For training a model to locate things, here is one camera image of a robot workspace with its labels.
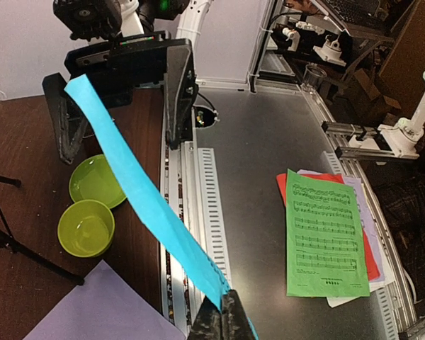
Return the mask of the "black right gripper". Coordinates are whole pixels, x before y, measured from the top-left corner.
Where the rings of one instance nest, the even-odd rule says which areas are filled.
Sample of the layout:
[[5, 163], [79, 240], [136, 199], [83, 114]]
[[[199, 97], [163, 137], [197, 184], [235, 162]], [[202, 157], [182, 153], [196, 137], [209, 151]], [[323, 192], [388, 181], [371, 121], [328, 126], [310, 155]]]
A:
[[[179, 147], [198, 93], [190, 40], [174, 39], [166, 30], [132, 35], [72, 50], [64, 65], [71, 78], [86, 74], [105, 106], [129, 105], [136, 88], [164, 83], [166, 143]], [[59, 159], [71, 164], [89, 123], [66, 85], [60, 73], [42, 81]]]

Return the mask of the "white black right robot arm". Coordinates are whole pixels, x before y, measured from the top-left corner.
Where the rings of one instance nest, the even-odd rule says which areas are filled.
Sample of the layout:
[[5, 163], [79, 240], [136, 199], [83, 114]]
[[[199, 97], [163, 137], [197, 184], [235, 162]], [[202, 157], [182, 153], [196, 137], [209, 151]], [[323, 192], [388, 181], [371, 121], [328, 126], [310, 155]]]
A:
[[54, 1], [54, 15], [86, 47], [67, 53], [71, 78], [86, 76], [106, 108], [138, 88], [161, 87], [166, 143], [188, 140], [198, 95], [194, 50], [209, 1]]

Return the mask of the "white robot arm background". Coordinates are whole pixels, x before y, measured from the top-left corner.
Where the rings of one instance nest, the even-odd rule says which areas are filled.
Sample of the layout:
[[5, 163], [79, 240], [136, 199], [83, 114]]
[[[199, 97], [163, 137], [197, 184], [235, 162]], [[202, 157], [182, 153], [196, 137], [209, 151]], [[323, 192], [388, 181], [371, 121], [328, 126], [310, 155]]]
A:
[[[394, 205], [377, 197], [362, 161], [391, 165], [417, 159], [424, 134], [425, 103], [413, 118], [394, 124], [348, 124], [335, 120], [318, 93], [263, 81], [255, 91], [203, 87], [218, 120], [196, 130], [198, 151], [212, 152], [212, 181], [220, 194], [203, 195], [206, 216], [219, 209], [226, 235], [227, 272], [260, 339], [425, 339], [425, 282], [400, 258], [409, 251], [425, 259], [425, 195], [415, 180], [390, 189]], [[358, 201], [358, 221], [381, 273], [368, 297], [327, 297], [321, 290], [295, 297], [288, 269], [300, 269], [311, 288], [315, 274], [330, 277], [337, 265], [356, 262], [356, 231], [340, 218], [308, 213], [286, 225], [279, 174], [290, 171], [341, 174]]]

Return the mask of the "black perforated music stand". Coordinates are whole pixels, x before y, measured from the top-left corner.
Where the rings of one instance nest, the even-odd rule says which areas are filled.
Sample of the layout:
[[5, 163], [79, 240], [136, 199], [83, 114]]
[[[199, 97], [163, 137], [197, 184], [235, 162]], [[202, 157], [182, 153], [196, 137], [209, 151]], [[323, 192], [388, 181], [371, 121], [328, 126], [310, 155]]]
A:
[[84, 277], [54, 261], [63, 255], [57, 238], [59, 213], [67, 194], [49, 176], [19, 179], [0, 175], [0, 248], [20, 254], [75, 285]]

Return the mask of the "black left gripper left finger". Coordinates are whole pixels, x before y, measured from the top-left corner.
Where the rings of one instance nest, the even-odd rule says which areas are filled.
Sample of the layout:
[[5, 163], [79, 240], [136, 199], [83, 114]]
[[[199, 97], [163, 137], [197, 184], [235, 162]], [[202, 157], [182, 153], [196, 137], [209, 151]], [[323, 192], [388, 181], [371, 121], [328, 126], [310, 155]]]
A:
[[217, 307], [204, 297], [187, 339], [221, 340], [221, 321], [221, 314]]

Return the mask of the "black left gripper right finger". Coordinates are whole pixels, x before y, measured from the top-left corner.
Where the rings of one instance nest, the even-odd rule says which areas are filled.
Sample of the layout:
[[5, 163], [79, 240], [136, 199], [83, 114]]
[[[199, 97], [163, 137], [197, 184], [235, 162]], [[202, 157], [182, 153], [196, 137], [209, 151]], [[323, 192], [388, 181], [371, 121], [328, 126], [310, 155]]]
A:
[[256, 339], [236, 290], [222, 296], [221, 335], [223, 339]]

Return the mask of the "blue sheet music paper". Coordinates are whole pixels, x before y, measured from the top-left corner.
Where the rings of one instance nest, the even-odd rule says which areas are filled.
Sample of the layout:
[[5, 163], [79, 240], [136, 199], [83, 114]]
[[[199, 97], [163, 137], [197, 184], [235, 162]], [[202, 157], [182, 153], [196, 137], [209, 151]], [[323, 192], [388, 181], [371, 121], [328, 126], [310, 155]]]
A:
[[217, 309], [222, 308], [222, 299], [231, 291], [223, 272], [163, 199], [135, 158], [88, 77], [82, 75], [72, 79], [64, 91], [93, 128], [116, 180], [142, 224], [180, 263], [194, 286]]

